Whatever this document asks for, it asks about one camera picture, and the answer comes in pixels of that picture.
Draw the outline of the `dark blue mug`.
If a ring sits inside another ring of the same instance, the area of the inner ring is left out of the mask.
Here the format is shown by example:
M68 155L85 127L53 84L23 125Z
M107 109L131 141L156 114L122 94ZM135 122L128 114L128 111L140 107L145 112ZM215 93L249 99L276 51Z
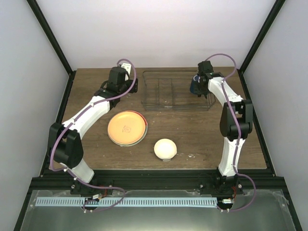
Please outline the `dark blue mug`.
M199 90L199 79L200 77L198 75L195 75L190 84L190 92L194 95L200 95L200 90Z

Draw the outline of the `wire dish rack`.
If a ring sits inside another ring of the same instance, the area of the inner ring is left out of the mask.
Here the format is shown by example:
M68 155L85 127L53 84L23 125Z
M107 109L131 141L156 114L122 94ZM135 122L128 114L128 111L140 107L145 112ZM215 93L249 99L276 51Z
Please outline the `wire dish rack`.
M207 111L216 102L212 93L206 96L190 92L193 70L147 70L142 73L141 103L148 111Z

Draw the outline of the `white and blue bowl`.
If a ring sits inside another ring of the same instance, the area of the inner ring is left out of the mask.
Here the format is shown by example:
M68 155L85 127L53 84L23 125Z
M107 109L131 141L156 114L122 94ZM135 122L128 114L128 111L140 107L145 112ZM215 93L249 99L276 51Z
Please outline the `white and blue bowl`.
M170 139L160 139L154 145L154 153L162 161L169 161L177 154L177 146Z

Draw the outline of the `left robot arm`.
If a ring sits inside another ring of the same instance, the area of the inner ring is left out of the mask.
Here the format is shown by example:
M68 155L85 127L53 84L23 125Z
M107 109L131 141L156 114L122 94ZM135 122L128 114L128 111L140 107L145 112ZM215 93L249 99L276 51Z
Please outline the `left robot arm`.
M93 179L94 171L83 158L82 138L98 119L120 102L121 97L137 92L137 77L129 77L132 70L134 67L129 63L113 67L108 80L85 107L64 123L54 123L50 127L50 169L57 171L54 163L60 164L59 170L70 171L74 178L82 181L81 188L87 194L94 194L98 190L98 182Z

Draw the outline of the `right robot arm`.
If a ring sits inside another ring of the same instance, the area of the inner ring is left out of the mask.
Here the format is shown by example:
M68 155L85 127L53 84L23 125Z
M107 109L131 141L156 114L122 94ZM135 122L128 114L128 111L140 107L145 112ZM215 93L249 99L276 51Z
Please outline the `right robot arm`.
M198 64L190 92L198 97L207 97L211 93L222 105L219 129L224 137L224 146L218 165L222 177L214 181L214 189L224 194L231 188L228 178L237 174L242 146L253 129L253 104L237 94L220 72L214 72L210 61Z

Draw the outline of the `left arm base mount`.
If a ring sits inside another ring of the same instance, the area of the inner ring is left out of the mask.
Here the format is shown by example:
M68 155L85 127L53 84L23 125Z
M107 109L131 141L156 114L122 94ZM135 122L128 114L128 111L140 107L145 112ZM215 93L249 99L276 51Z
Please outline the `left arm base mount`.
M96 189L93 187L86 186L81 182L76 182L74 184L74 188L71 188L71 194L78 194L81 196L93 196L95 194L102 194L102 195L111 195L113 190L112 189Z

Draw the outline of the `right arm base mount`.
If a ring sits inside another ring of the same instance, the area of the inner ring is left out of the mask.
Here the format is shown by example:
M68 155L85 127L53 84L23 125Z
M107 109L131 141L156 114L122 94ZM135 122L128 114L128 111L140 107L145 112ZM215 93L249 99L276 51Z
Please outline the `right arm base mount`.
M198 176L198 185L201 194L212 196L233 196L243 194L243 190L238 187L238 176L223 177L220 173L206 174Z

